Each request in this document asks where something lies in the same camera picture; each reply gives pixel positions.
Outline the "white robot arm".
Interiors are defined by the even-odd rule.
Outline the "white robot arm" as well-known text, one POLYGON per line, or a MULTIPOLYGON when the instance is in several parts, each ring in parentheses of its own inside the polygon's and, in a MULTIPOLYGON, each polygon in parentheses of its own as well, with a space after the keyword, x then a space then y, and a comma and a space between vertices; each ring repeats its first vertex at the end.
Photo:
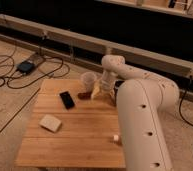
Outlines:
POLYGON ((158 117, 158 111, 174 105, 179 88, 169 78, 127 65, 119 55, 105 55, 99 92, 114 88, 127 171, 174 171, 158 117))

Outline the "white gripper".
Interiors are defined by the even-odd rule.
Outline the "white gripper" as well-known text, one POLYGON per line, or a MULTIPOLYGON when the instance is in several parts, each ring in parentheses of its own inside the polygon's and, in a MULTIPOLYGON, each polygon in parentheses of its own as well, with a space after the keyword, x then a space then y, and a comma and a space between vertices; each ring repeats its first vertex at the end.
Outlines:
MULTIPOLYGON (((104 71, 101 77, 100 83, 96 82, 94 84, 94 88, 91 94, 91 99, 95 99, 97 95, 100 93, 100 87, 102 90, 110 91, 114 87, 114 82, 116 80, 117 75, 114 72, 104 71)), ((106 93, 106 102, 112 106, 116 105, 115 102, 115 94, 114 91, 110 91, 106 93)))

